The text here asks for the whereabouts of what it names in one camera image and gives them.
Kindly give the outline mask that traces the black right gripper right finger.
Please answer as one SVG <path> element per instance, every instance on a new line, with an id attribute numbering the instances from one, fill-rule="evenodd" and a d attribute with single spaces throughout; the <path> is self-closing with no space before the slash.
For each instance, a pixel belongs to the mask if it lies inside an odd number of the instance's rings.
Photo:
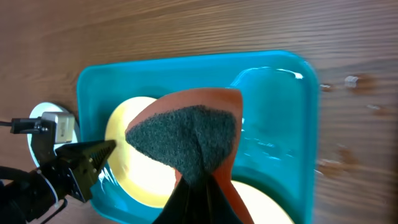
<path id="1" fill-rule="evenodd" d="M 206 200 L 207 223 L 242 224 L 213 176 L 209 177 L 206 182 Z"/>

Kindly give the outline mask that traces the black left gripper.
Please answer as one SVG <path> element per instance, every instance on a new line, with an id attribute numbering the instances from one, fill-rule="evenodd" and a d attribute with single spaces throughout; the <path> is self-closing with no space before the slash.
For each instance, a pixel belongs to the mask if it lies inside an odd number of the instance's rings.
<path id="1" fill-rule="evenodd" d="M 11 182 L 1 185 L 1 223 L 29 223 L 56 207 L 46 223 L 67 206 L 67 195 L 89 201 L 115 148 L 115 140 L 65 144 L 55 151 L 60 158 L 30 172 L 2 166 L 1 179 Z"/>

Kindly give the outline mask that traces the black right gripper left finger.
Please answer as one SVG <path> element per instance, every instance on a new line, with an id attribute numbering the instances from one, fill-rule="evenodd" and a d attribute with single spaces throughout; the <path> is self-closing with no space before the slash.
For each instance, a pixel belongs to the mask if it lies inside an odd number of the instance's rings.
<path id="1" fill-rule="evenodd" d="M 182 224 L 185 218 L 190 187 L 181 178 L 165 207 L 152 224 Z"/>

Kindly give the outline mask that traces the yellow plate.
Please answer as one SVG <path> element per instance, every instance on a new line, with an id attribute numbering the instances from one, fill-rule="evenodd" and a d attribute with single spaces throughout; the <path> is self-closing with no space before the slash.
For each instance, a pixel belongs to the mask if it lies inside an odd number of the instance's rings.
<path id="1" fill-rule="evenodd" d="M 148 207 L 162 208 L 175 187 L 175 170 L 138 152 L 126 142 L 125 130 L 154 98 L 138 96 L 116 107 L 104 138 L 116 141 L 108 164 L 118 184 L 131 198 Z"/>
<path id="2" fill-rule="evenodd" d="M 287 212 L 260 190 L 235 180 L 232 184 L 255 224 L 294 224 Z"/>

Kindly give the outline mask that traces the orange green sponge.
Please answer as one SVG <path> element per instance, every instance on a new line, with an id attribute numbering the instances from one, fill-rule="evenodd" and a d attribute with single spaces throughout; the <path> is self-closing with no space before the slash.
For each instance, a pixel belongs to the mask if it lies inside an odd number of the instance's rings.
<path id="1" fill-rule="evenodd" d="M 175 170 L 190 187 L 183 223 L 207 223 L 206 182 L 213 176 L 242 221 L 253 219 L 231 183 L 242 128 L 243 97 L 233 88 L 195 88 L 165 95 L 128 125 L 126 141 Z"/>

